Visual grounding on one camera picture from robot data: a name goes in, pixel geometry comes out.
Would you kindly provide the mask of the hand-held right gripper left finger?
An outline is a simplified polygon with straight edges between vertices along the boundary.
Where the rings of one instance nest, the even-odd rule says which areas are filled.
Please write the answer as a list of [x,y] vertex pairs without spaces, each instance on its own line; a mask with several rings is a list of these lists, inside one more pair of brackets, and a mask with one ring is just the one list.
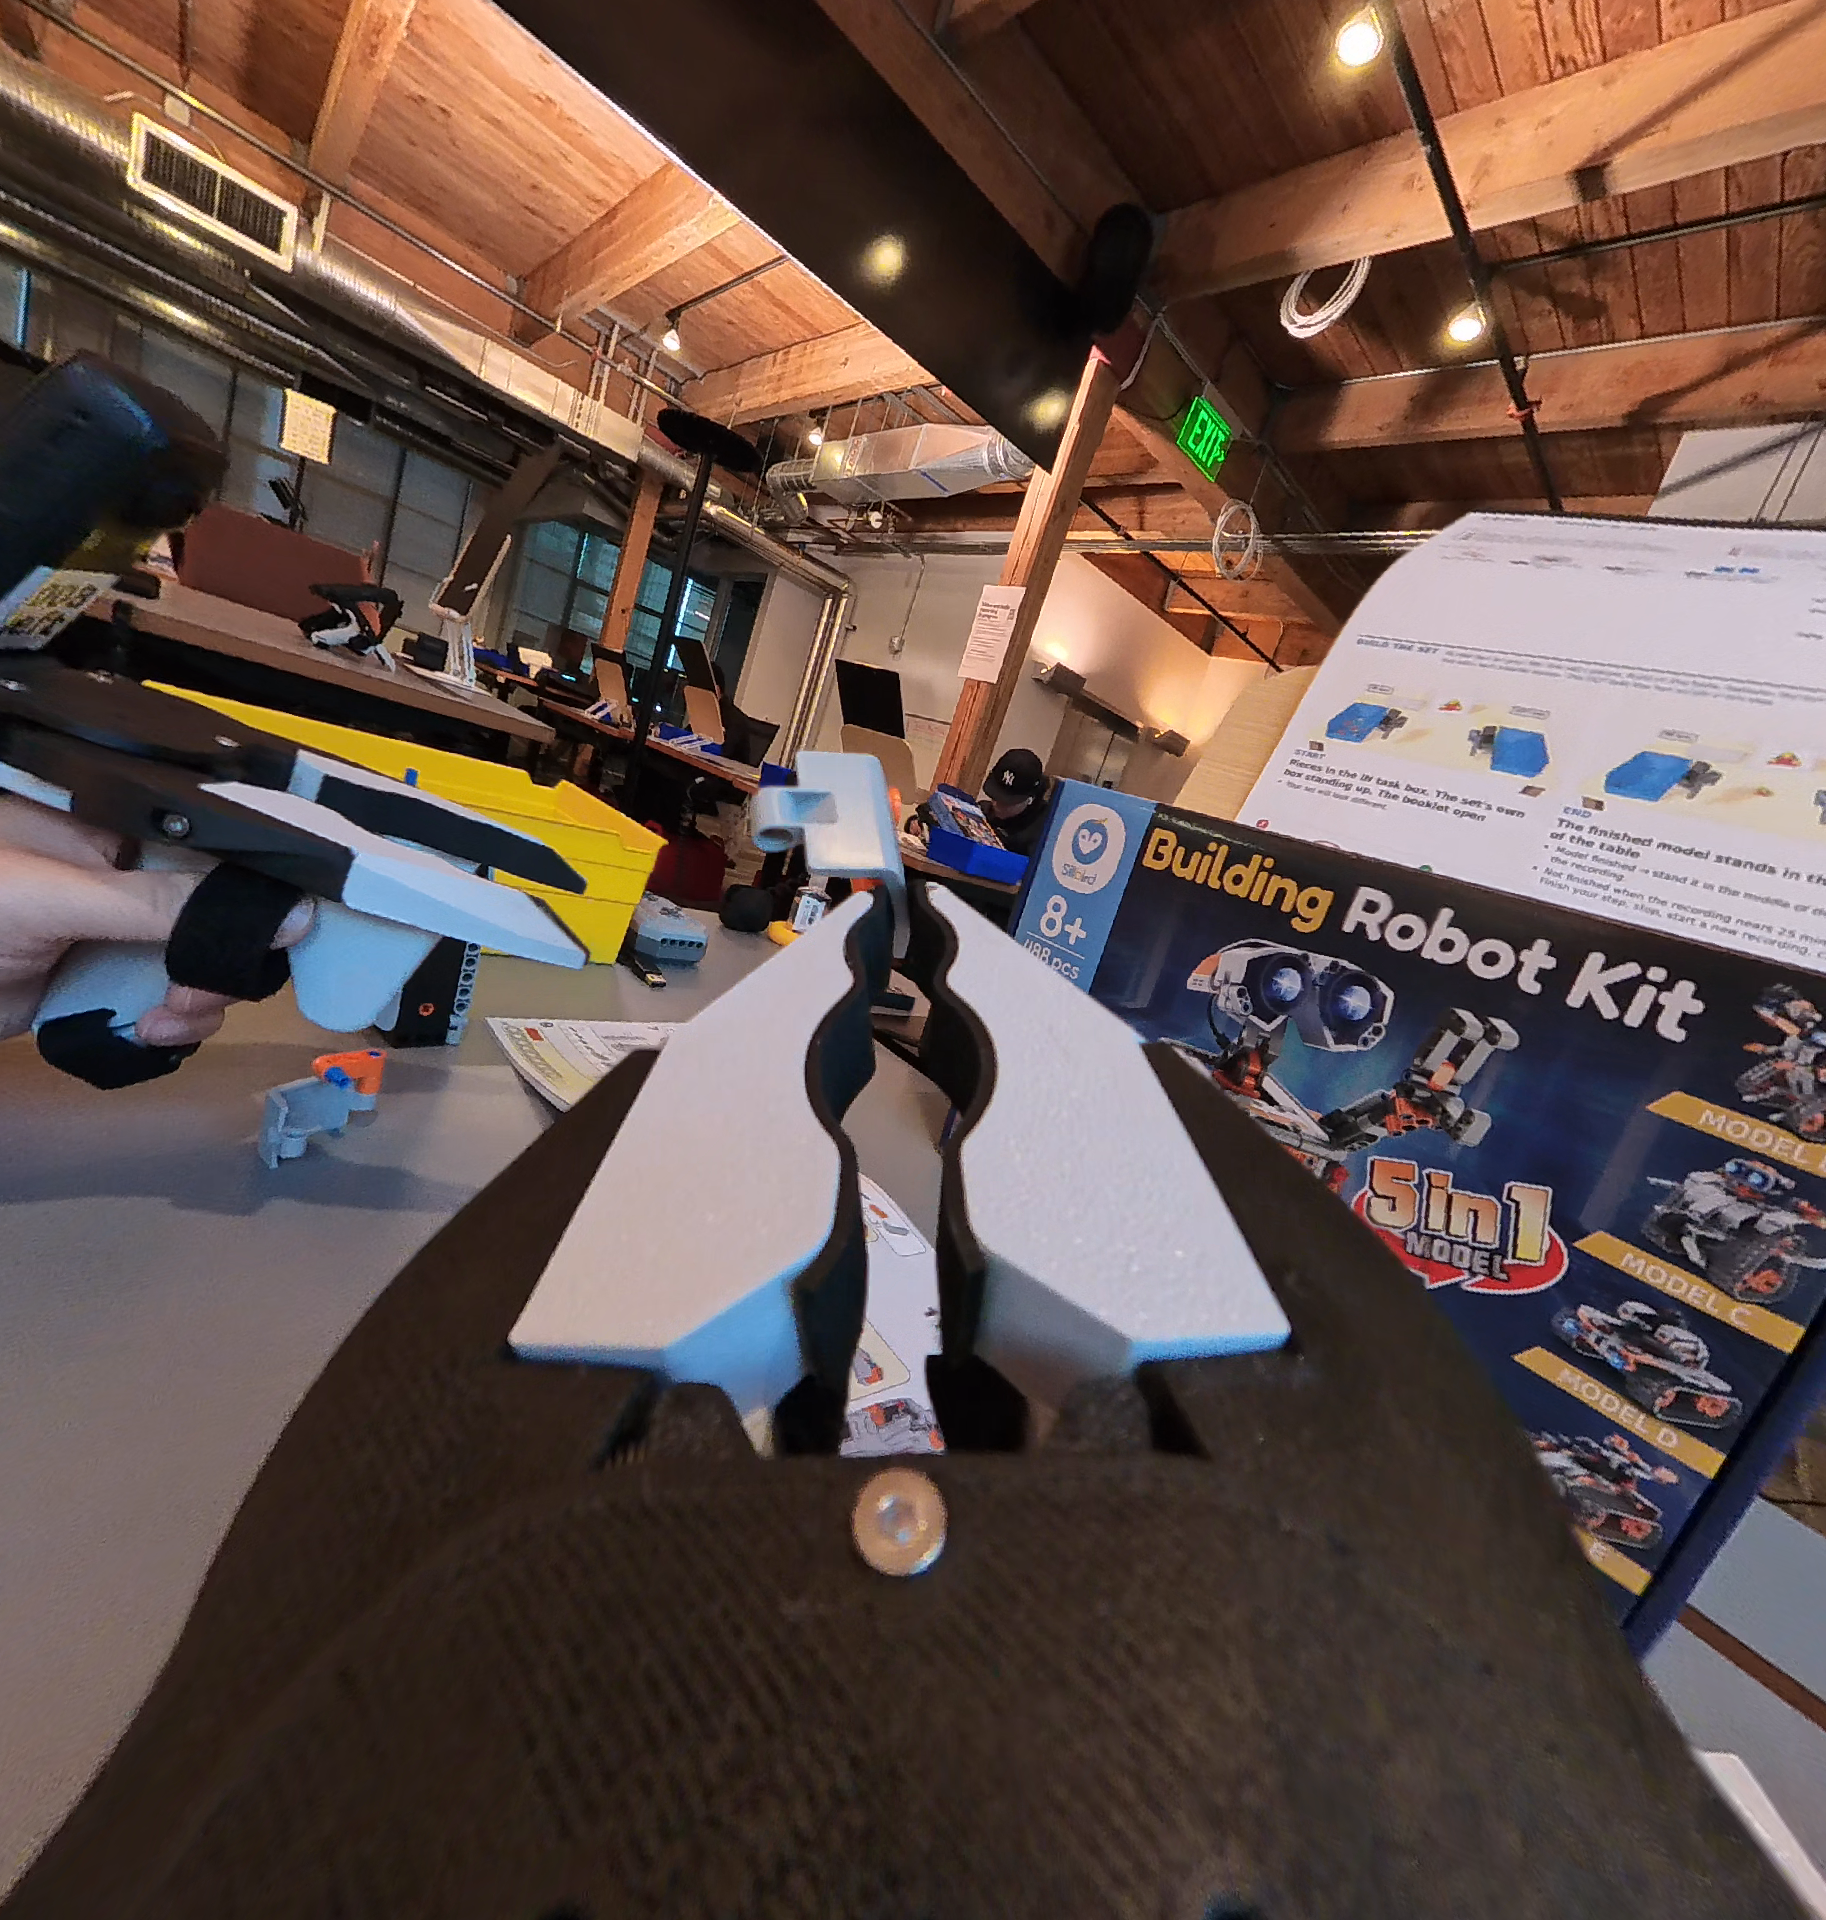
[[511,1331],[534,1362],[632,1367],[772,1408],[835,1453],[868,1307],[845,1117],[876,1070],[887,893],[855,894],[661,1048]]

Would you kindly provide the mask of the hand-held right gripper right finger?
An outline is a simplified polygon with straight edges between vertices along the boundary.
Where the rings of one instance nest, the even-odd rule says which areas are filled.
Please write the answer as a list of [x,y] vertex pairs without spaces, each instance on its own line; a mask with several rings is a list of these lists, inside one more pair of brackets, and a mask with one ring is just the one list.
[[1022,1449],[1149,1362],[1271,1352],[1291,1322],[1134,1031],[938,885],[921,1068],[956,1112],[937,1239],[949,1453]]

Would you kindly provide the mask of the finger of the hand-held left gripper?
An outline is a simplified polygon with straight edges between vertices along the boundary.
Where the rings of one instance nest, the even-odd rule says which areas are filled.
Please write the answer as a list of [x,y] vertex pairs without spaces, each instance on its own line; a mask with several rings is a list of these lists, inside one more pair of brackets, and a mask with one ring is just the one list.
[[221,826],[200,846],[305,897],[494,952],[578,970],[588,950],[551,906],[446,858],[389,840],[334,810],[236,781],[204,782]]
[[582,874],[547,840],[307,747],[294,750],[286,793],[370,835],[455,857],[473,869],[571,897],[586,891]]

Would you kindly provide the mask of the grey angled building brick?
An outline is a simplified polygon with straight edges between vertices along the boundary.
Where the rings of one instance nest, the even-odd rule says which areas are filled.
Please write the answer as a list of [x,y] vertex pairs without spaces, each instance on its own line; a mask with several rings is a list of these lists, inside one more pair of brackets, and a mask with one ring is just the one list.
[[816,878],[873,881],[893,902],[895,959],[911,946],[911,906],[900,837],[876,756],[803,750],[789,785],[764,785],[749,822],[760,853],[805,851]]

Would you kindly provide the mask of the person's left hand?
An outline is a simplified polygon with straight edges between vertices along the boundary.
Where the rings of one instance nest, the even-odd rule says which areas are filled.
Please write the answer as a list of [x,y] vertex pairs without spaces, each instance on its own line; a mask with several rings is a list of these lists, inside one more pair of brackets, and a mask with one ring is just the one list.
[[164,945],[202,878],[128,867],[115,833],[0,797],[0,1042],[27,1034],[78,945]]

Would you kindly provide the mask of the black building beam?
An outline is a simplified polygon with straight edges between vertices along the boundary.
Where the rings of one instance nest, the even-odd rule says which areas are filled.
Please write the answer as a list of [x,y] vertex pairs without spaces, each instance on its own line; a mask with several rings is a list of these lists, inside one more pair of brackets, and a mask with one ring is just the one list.
[[437,1048],[463,1042],[483,949],[459,939],[443,939],[428,949],[421,967],[406,979],[372,1031],[390,1048]]

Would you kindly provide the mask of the building instruction booklet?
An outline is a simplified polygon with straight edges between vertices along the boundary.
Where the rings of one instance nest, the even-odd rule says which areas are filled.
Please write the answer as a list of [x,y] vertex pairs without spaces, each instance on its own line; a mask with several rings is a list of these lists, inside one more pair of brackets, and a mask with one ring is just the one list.
[[[514,1021],[487,1028],[529,1087],[572,1108],[628,1055],[659,1050],[671,1022]],[[859,1178],[868,1261],[868,1316],[852,1357],[842,1456],[945,1454],[930,1404],[926,1358],[940,1351],[938,1271],[929,1239],[868,1174]]]

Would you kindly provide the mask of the spare white black gripper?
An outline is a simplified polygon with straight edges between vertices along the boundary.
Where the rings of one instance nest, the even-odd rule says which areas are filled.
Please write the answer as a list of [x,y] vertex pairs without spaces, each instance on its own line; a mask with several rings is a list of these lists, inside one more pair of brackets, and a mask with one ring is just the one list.
[[376,585],[316,585],[310,589],[324,611],[299,620],[299,630],[318,650],[339,650],[351,660],[370,660],[394,675],[399,660],[389,650],[403,598]]

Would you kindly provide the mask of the white tilted stand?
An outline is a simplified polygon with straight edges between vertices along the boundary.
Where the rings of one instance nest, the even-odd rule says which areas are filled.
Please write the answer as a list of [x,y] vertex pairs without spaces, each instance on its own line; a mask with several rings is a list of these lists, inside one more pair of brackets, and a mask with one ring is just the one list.
[[475,691],[478,686],[477,607],[492,589],[511,541],[511,533],[492,533],[489,526],[478,526],[428,603],[444,643],[444,664],[439,675],[459,688]]

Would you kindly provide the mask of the grey orange brick assembly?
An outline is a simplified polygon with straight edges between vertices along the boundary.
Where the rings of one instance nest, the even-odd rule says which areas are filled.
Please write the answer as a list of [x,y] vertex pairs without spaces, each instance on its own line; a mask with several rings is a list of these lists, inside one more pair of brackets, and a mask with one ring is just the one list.
[[303,1159],[316,1136],[341,1136],[356,1114],[376,1111],[389,1055],[356,1048],[316,1057],[310,1072],[266,1093],[258,1156],[266,1168]]

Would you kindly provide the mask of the dark blue robot kit box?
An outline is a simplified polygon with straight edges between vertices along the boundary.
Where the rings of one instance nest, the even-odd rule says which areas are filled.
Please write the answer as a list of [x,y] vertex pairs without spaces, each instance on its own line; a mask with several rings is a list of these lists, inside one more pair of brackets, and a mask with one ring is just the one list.
[[1647,1651],[1826,1390],[1826,976],[1079,781],[1012,932],[1407,1266]]

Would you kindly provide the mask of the curved plywood board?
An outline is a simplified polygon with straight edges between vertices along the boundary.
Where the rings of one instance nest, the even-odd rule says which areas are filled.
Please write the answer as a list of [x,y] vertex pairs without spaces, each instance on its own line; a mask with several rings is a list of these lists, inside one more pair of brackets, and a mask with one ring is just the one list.
[[1317,667],[1297,667],[1246,686],[1191,765],[1174,807],[1215,821],[1236,821],[1314,678]]

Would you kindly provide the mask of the white ceiling vent grille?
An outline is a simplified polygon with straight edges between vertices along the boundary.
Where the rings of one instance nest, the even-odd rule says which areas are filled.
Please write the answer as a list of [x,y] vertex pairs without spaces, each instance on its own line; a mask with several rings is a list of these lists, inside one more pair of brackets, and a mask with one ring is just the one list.
[[130,120],[126,180],[153,204],[291,275],[301,239],[301,209],[144,112]]

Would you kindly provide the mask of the white printed instruction sheet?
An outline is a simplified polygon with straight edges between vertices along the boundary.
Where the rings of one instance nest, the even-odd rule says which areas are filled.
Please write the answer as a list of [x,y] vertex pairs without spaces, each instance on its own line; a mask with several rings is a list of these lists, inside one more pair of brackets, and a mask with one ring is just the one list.
[[1460,519],[1236,818],[1826,975],[1826,530]]

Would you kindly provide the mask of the wooden post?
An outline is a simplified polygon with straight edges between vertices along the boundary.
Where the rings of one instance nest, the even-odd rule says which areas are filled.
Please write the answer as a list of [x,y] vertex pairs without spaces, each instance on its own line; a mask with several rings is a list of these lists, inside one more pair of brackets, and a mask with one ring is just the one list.
[[992,765],[997,740],[1022,680],[1025,660],[1094,455],[1106,436],[1118,390],[1120,381],[1112,363],[1101,349],[1093,349],[1054,462],[1034,469],[999,575],[997,587],[1019,592],[1019,601],[1001,640],[997,675],[990,682],[963,678],[937,767],[938,786],[975,795]]

